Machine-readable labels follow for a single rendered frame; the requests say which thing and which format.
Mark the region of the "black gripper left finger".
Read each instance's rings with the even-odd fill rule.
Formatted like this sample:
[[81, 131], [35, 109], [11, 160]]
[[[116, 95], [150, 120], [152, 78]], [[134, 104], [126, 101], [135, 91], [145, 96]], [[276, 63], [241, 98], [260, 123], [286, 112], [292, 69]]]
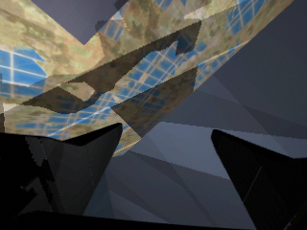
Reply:
[[122, 123], [64, 141], [0, 132], [0, 165], [43, 171], [59, 212], [83, 216], [122, 132]]

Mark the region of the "dark grey flat slab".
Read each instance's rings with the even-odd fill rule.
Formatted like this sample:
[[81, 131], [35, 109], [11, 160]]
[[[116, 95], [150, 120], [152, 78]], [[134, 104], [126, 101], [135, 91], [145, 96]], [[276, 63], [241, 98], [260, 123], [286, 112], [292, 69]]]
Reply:
[[84, 45], [129, 0], [31, 0]]

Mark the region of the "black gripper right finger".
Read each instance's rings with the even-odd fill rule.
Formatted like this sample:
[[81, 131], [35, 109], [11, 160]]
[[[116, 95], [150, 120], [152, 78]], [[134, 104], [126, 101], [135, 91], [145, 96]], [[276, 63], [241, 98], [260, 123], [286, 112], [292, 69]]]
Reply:
[[211, 140], [256, 230], [292, 230], [307, 213], [307, 157], [213, 129]]

